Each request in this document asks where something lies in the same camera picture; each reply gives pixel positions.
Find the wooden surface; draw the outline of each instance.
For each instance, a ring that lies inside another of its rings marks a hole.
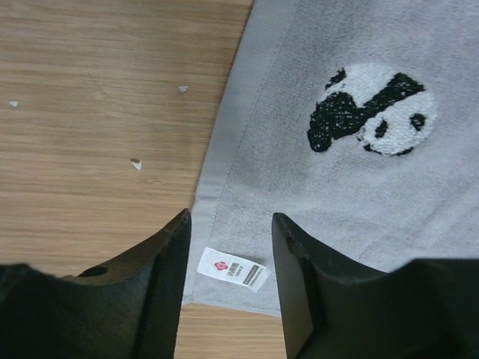
[[[0,263],[77,275],[191,206],[250,6],[0,0]],[[177,358],[229,356],[284,358],[279,319],[185,307]]]

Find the panda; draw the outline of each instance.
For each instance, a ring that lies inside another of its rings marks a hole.
[[[314,152],[356,134],[366,151],[401,156],[431,133],[436,104],[425,86],[407,74],[382,64],[356,64],[331,77],[310,118]]]

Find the black and white panda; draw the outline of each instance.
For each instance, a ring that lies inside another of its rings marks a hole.
[[[308,140],[315,152],[357,133],[363,148],[384,156],[412,151],[432,131],[433,95],[408,75],[382,64],[338,71],[311,114]]]

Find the white label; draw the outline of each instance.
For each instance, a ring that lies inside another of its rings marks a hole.
[[[206,247],[201,256],[198,273],[240,286],[247,286],[253,292],[257,292],[271,271],[251,260]]]

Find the tag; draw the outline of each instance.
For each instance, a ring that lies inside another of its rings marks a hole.
[[[206,247],[198,265],[198,273],[240,286],[247,286],[253,292],[257,292],[271,271],[251,260]]]

